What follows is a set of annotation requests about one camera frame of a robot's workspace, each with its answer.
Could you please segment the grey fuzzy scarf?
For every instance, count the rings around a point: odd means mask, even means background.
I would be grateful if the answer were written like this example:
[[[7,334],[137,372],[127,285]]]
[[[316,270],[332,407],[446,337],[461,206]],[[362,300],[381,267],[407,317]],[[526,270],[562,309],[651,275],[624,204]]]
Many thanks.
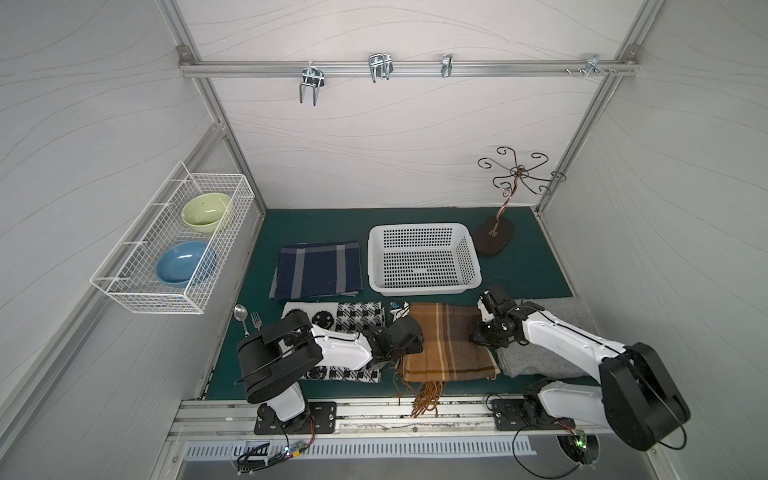
[[[536,303],[561,320],[595,334],[595,324],[586,303],[578,297],[533,299]],[[542,375],[554,379],[570,379],[588,377],[588,374],[543,347],[537,345],[519,345],[512,343],[505,348],[497,349],[495,356],[501,372],[510,377],[524,375]]]

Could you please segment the brown plaid scarf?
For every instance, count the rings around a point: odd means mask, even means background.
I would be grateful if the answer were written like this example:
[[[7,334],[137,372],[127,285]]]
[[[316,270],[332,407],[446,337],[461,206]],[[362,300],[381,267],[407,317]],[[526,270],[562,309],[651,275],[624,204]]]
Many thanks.
[[[423,351],[401,364],[406,382],[452,382],[493,379],[501,373],[491,351],[470,341],[471,327],[481,319],[477,307],[412,303],[409,314],[422,329]]]

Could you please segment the black white smiley scarf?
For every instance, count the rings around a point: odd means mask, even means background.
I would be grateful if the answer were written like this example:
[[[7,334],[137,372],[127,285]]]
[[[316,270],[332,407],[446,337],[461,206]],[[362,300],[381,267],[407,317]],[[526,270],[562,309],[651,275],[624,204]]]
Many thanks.
[[[286,317],[294,310],[306,313],[313,325],[345,334],[361,333],[363,330],[385,325],[380,302],[287,302],[281,317]],[[381,370],[369,367],[355,371],[341,367],[317,366],[302,377],[302,380],[310,381],[347,381],[366,384],[378,384],[381,379]]]

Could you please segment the navy striped scarf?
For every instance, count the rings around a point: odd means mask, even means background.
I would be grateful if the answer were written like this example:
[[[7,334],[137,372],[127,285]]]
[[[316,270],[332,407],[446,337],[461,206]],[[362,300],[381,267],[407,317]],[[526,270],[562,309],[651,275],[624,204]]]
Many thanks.
[[[358,241],[284,245],[270,297],[294,301],[355,296],[363,290]]]

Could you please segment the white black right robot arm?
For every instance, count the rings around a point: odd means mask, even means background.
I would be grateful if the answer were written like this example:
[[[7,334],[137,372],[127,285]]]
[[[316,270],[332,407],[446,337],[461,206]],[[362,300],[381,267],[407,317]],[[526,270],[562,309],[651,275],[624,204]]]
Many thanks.
[[[544,306],[518,303],[500,286],[479,301],[481,318],[471,330],[474,343],[492,347],[542,347],[575,365],[595,385],[543,379],[520,400],[499,400],[499,414],[526,427],[563,427],[574,434],[578,421],[610,428],[625,444],[647,451],[691,418],[690,409],[658,353],[638,342],[625,345],[570,324]]]

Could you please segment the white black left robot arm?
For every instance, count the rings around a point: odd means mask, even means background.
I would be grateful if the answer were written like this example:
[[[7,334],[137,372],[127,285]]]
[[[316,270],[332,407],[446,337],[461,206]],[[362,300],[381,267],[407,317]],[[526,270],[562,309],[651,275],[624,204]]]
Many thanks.
[[[258,407],[255,432],[301,432],[319,421],[319,429],[335,429],[335,404],[311,407],[299,381],[315,368],[353,373],[378,370],[389,363],[423,351],[424,336],[406,308],[396,310],[394,321],[360,333],[324,329],[301,310],[246,334],[238,344],[240,378],[248,403]]]

